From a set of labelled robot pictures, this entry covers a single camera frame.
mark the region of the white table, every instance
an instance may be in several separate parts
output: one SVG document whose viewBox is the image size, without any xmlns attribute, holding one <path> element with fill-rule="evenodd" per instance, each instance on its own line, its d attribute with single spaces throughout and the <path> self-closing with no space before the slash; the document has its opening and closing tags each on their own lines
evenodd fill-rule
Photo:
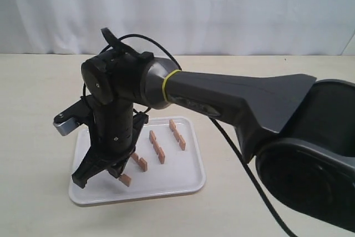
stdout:
<svg viewBox="0 0 355 237">
<path fill-rule="evenodd" d="M 217 129 L 206 117 L 174 105 L 150 116 L 192 120 L 207 176 L 201 191 L 86 208 L 73 204 L 68 185 L 77 131 L 61 137 L 52 121 L 79 99 L 80 64 L 87 58 L 0 55 L 0 236 L 286 236 Z M 355 57 L 177 59 L 188 71 L 255 77 L 306 73 L 355 82 Z M 226 128 L 236 141 L 232 127 Z M 298 236 L 355 236 L 271 200 Z"/>
</svg>

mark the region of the wall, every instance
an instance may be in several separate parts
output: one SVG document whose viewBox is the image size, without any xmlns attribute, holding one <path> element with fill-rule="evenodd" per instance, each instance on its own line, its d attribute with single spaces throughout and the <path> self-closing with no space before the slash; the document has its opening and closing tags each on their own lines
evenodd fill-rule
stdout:
<svg viewBox="0 0 355 237">
<path fill-rule="evenodd" d="M 95 54 L 105 45 L 102 27 L 117 36 L 145 34 L 174 54 L 339 55 L 354 35 L 355 5 L 354 0 L 0 0 L 0 53 Z M 144 41 L 128 43 L 151 49 Z"/>
</svg>

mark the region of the table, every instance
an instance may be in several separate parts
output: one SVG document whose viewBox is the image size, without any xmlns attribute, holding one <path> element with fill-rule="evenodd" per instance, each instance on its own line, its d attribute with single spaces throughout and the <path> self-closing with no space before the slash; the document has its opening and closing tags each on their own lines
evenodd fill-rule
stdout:
<svg viewBox="0 0 355 237">
<path fill-rule="evenodd" d="M 76 132 L 61 137 L 53 117 L 82 92 L 88 55 L 1 54 L 0 236 L 286 236 L 237 157 L 210 121 L 172 105 L 151 117 L 192 120 L 207 182 L 196 194 L 94 207 L 68 197 Z M 355 57 L 181 56 L 188 71 L 267 77 L 306 73 L 355 82 Z M 223 124 L 236 141 L 231 126 Z M 250 164 L 254 173 L 254 164 Z M 298 236 L 355 236 L 271 197 Z"/>
</svg>

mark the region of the yellow band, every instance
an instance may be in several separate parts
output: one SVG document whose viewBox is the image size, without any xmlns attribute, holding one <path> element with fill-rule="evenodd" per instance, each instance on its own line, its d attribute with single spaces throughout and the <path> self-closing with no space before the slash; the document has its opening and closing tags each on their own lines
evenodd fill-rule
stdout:
<svg viewBox="0 0 355 237">
<path fill-rule="evenodd" d="M 169 79 L 171 76 L 173 76 L 175 73 L 180 72 L 180 71 L 181 71 L 181 70 L 176 69 L 176 70 L 170 72 L 170 73 L 165 77 L 165 79 L 164 79 L 164 81 L 163 81 L 163 84 L 162 84 L 162 86 L 161 86 L 161 90 L 163 90 L 163 97 L 164 97 L 164 100 L 167 101 L 167 102 L 168 102 L 168 97 L 166 96 L 166 92 L 165 92 L 166 82 L 168 81 L 168 79 Z"/>
</svg>

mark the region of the plastic tray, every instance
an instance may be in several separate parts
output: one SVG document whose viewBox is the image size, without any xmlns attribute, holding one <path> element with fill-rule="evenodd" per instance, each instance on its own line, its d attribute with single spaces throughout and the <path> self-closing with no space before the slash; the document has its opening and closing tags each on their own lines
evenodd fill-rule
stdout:
<svg viewBox="0 0 355 237">
<path fill-rule="evenodd" d="M 181 150 L 169 128 L 173 119 L 176 128 L 186 141 L 185 151 Z M 165 153 L 165 163 L 160 164 L 149 140 L 153 130 L 159 145 Z M 74 154 L 74 172 L 90 146 L 87 129 L 79 132 Z M 123 173 L 131 177 L 130 187 L 112 177 L 107 171 L 90 178 L 84 189 L 70 179 L 69 197 L 79 205 L 93 205 L 114 201 L 156 198 L 189 194 L 200 190 L 206 175 L 202 164 L 192 122 L 184 117 L 153 118 L 145 125 L 136 145 L 136 152 L 148 162 L 148 171 L 143 172 L 130 158 Z"/>
</svg>

